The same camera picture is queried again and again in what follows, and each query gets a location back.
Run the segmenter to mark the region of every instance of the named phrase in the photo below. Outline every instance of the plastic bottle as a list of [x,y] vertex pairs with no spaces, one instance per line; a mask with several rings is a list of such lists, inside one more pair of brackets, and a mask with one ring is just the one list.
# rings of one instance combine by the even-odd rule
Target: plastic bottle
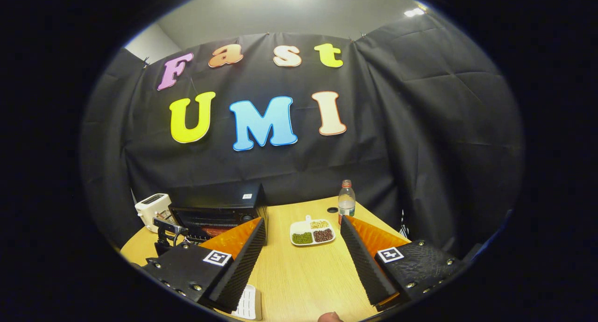
[[343,215],[355,216],[355,192],[349,179],[342,181],[342,189],[338,193],[338,224]]

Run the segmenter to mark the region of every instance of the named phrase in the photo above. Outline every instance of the sticker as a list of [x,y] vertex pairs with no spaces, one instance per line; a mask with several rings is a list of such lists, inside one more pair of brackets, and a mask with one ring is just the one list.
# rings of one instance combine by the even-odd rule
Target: sticker
[[214,251],[210,252],[210,254],[208,254],[207,257],[203,258],[203,261],[222,267],[222,266],[224,266],[224,264],[226,264],[228,259],[231,257],[232,257],[232,254],[228,254],[225,252],[218,252],[218,251],[214,250]]
[[378,255],[384,263],[393,262],[395,260],[399,260],[401,258],[405,258],[396,247],[386,248],[386,250],[378,251]]

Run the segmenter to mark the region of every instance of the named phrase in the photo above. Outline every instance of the white plate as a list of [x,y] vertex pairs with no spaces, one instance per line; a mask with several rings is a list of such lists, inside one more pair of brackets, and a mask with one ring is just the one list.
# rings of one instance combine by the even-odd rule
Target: white plate
[[[312,229],[312,222],[327,222],[328,226],[327,228],[319,228],[319,229]],[[333,238],[330,240],[326,240],[326,241],[320,241],[319,243],[316,241],[316,239],[313,236],[314,231],[323,231],[326,229],[330,229],[333,233]],[[295,243],[293,241],[293,234],[297,233],[297,234],[303,234],[309,232],[312,235],[312,242],[311,243]],[[333,240],[336,239],[336,234],[335,234],[335,229],[333,229],[333,226],[330,224],[330,222],[328,220],[325,219],[314,219],[312,220],[312,217],[310,215],[306,215],[305,216],[305,221],[304,222],[293,222],[293,224],[291,224],[291,229],[290,229],[290,235],[289,238],[291,239],[291,243],[295,246],[309,246],[309,245],[318,245],[320,243],[328,243],[331,242]]]

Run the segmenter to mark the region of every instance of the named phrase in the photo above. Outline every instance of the letter m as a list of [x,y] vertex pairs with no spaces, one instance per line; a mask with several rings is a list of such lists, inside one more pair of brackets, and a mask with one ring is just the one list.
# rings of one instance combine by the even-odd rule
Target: letter m
[[263,116],[250,101],[237,101],[229,109],[235,114],[237,123],[237,142],[233,145],[236,151],[249,150],[254,142],[249,139],[249,132],[260,147],[265,145],[270,129],[272,145],[287,145],[297,142],[291,127],[291,104],[293,99],[288,96],[277,96],[270,100]]

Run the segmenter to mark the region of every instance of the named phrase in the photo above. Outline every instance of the white wall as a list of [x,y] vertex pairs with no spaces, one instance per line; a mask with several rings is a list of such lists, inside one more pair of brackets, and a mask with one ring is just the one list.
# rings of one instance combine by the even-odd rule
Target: white wall
[[358,39],[405,18],[415,0],[191,0],[158,20],[182,49],[265,32]]
[[146,61],[148,64],[181,51],[181,48],[164,33],[157,23],[139,33],[125,48],[141,60],[149,57]]

